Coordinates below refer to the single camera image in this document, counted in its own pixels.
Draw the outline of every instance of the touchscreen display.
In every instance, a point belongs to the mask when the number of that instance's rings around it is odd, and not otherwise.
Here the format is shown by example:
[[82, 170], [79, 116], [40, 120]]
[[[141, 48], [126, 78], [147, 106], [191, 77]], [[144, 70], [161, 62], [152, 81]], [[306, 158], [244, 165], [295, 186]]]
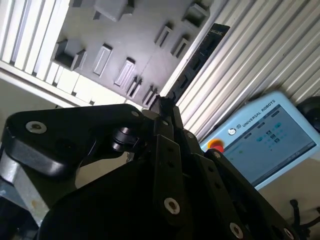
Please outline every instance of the touchscreen display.
[[256, 186], [316, 143], [277, 105], [225, 148], [225, 157]]

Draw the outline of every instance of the red emergency stop button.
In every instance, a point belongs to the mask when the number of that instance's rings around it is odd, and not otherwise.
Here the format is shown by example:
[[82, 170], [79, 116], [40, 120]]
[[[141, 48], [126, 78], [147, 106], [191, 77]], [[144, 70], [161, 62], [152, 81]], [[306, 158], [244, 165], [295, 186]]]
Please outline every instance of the red emergency stop button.
[[207, 146], [208, 149], [217, 149], [220, 153], [225, 151], [224, 142], [220, 139], [212, 139]]

